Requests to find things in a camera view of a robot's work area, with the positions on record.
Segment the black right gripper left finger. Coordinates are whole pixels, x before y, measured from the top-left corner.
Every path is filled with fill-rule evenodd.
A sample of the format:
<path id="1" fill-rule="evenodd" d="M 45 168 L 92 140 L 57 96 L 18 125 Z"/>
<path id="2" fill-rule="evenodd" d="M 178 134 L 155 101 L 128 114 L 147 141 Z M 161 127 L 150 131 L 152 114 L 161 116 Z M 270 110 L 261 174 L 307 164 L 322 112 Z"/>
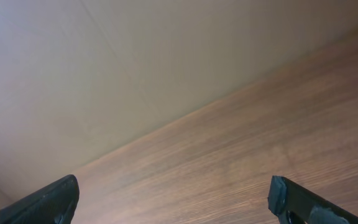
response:
<path id="1" fill-rule="evenodd" d="M 80 190 L 72 174 L 0 210 L 0 224 L 70 224 Z"/>

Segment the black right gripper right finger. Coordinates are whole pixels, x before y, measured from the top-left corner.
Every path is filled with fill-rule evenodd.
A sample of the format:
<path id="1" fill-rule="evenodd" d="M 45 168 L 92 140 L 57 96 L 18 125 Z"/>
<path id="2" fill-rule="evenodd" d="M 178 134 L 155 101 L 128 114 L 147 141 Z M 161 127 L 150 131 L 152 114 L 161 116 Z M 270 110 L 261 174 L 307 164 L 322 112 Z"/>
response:
<path id="1" fill-rule="evenodd" d="M 271 179 L 268 209 L 280 224 L 358 224 L 358 216 L 283 176 Z"/>

